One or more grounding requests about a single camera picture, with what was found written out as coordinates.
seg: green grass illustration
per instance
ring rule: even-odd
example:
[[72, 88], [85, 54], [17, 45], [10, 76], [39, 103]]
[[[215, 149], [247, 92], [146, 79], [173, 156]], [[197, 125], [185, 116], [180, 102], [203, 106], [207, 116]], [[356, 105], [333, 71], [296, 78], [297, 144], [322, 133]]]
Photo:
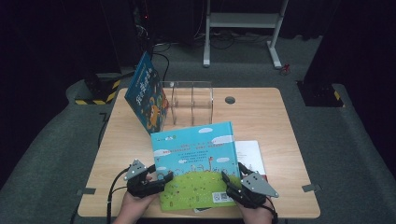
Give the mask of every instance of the green grass illustration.
[[[240, 179], [229, 175], [231, 181], [240, 188]], [[161, 193], [163, 210], [192, 209], [199, 207], [232, 206], [230, 203], [213, 203], [212, 192], [225, 192], [226, 185], [217, 172], [189, 172], [176, 175], [166, 184]]]

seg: white label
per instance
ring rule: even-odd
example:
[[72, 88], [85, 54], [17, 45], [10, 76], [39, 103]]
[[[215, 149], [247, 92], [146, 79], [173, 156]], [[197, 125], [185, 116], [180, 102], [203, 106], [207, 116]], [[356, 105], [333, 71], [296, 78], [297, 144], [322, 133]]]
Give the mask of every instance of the white label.
[[212, 193], [213, 203], [230, 203], [233, 199], [228, 197], [226, 192], [213, 192]]

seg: standing book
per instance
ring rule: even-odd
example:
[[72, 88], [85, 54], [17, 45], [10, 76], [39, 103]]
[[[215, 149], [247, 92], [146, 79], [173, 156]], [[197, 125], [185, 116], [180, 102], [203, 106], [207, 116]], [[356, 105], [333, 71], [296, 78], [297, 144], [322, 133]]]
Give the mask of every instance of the standing book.
[[160, 196], [162, 210], [235, 205], [221, 178], [224, 171], [240, 186], [231, 122], [152, 133], [151, 143], [158, 179], [174, 173]]
[[148, 133], [159, 132], [165, 123], [168, 101], [160, 76], [145, 52], [134, 71], [125, 100]]

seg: picture book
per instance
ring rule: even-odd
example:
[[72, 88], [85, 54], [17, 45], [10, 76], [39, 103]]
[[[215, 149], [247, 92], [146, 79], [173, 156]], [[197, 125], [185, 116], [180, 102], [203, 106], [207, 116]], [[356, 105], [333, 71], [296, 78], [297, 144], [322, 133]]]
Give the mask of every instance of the picture book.
[[240, 186], [231, 122], [152, 133], [151, 143], [158, 179], [174, 173], [160, 196], [162, 210], [235, 205], [221, 178], [224, 171]]
[[235, 141], [236, 156], [238, 161], [244, 164], [249, 170], [259, 172], [267, 180], [262, 153], [258, 141]]
[[162, 130], [169, 106], [160, 76], [147, 52], [143, 54], [134, 71], [125, 100], [148, 133]]

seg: round hole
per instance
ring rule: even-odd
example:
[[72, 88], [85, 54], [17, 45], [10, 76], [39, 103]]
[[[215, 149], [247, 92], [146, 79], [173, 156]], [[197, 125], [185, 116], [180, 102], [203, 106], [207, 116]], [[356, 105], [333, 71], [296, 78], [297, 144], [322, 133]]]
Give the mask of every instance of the round hole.
[[229, 104], [229, 105], [232, 105], [232, 104], [235, 103], [235, 98], [233, 98], [232, 96], [227, 96], [227, 97], [225, 98], [225, 103], [227, 103], [227, 104]]

